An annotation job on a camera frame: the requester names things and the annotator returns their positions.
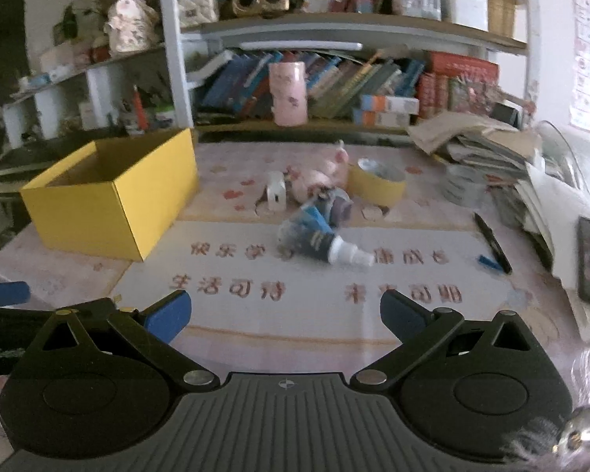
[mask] pink pen holder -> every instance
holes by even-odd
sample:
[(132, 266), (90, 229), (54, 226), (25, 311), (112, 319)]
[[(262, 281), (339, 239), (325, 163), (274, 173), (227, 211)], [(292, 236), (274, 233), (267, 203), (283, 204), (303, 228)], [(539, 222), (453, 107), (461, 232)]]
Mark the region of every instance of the pink pen holder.
[(269, 90), (273, 95), (273, 118), (277, 125), (308, 122), (306, 66), (303, 62), (269, 64)]

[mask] fuzzy pink plush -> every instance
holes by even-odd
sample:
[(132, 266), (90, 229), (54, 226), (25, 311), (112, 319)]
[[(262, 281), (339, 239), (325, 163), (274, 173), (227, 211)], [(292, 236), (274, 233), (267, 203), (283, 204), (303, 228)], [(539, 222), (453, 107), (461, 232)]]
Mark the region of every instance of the fuzzy pink plush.
[(299, 167), (291, 170), (293, 196), (300, 204), (305, 203), (322, 188), (347, 186), (349, 156), (343, 148), (343, 141), (323, 147)]

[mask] black pen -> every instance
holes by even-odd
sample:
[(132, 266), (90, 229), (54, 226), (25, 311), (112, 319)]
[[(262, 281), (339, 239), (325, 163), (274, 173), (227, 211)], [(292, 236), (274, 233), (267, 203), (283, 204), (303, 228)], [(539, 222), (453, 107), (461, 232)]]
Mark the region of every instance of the black pen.
[(485, 223), (485, 220), (481, 218), (477, 213), (474, 213), (474, 221), (476, 222), (479, 231), (483, 234), (483, 237), (488, 242), (489, 248), (491, 249), (492, 253), (494, 254), (494, 258), (496, 262), (500, 265), (505, 273), (508, 275), (511, 273), (511, 264), (507, 260), (505, 256), (505, 252), (496, 241), (494, 237), (494, 231), (492, 231), (489, 226)]

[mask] decorative figurine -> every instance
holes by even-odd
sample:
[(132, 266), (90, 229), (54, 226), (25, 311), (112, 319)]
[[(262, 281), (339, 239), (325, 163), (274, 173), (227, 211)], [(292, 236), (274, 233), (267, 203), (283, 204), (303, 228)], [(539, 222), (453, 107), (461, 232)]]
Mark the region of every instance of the decorative figurine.
[(109, 9), (105, 32), (111, 56), (149, 50), (158, 43), (155, 25), (160, 20), (146, 0), (118, 0)]

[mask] yellow box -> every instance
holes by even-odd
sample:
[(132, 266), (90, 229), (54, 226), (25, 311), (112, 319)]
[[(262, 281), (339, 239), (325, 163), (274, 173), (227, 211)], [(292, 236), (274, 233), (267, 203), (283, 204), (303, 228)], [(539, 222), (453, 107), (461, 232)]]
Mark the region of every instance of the yellow box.
[(92, 141), (20, 193), (48, 248), (139, 261), (198, 188), (186, 129)]

